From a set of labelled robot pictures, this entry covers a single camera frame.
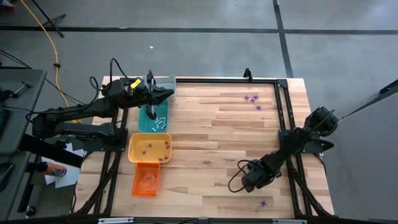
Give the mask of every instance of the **gray table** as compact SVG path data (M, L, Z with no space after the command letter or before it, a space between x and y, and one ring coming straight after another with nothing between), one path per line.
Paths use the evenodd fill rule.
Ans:
M47 72L43 70L0 69L1 90L15 91L22 86L21 81L32 86L31 89L22 92L18 99L8 99L6 101L6 106L34 110L37 99L39 99L46 74ZM25 119L25 115L27 113L27 111L23 110L12 110L10 120L0 139L0 163L7 162L11 155L17 152L22 136L24 135L28 125L28 122ZM17 152L11 158L11 163L14 164L14 168L7 187L0 193L0 220L8 219L22 178L25 174L26 165L28 164L30 155L30 152Z

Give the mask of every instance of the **yellow tag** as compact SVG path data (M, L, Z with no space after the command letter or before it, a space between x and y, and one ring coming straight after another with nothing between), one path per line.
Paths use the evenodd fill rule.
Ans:
M131 88L137 87L141 83L140 79L137 79L133 84L130 85Z

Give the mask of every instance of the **teal container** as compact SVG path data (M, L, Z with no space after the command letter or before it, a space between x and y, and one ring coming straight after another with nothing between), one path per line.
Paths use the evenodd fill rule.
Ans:
M156 119L151 120L146 113L147 106L139 110L138 129L142 133L163 133L169 125L169 101L163 101L159 106L154 106Z

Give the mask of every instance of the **spray can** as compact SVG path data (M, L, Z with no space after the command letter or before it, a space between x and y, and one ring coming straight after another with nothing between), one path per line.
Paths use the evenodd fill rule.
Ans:
M61 165L53 164L51 162L41 162L37 164L36 171L43 172L44 175L63 177L67 173L67 168Z

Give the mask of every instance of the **wood plank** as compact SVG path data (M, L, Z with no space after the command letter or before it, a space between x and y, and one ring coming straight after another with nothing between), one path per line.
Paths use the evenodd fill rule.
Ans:
M297 126L304 124L310 107L302 79L288 79L290 98ZM289 122L280 90L287 128ZM136 165L122 153L114 195L112 216L124 217L223 217L291 218L294 216L285 165L282 177L251 193L232 193L228 182L238 171L241 159L258 159L278 150L280 129L272 85L178 83L177 97L170 102L169 128L172 157L161 165L159 193L154 198L133 197ZM258 95L255 103L244 96ZM129 137L138 133L139 109L131 108L127 117ZM94 118L93 124L110 122ZM81 167L76 187L79 209L98 185L103 152L89 156ZM308 187L324 208L333 213L325 172L313 155L303 155ZM242 187L240 178L231 182L233 190ZM299 204L303 210L298 185ZM106 203L105 189L102 209ZM261 207L260 202L268 204Z

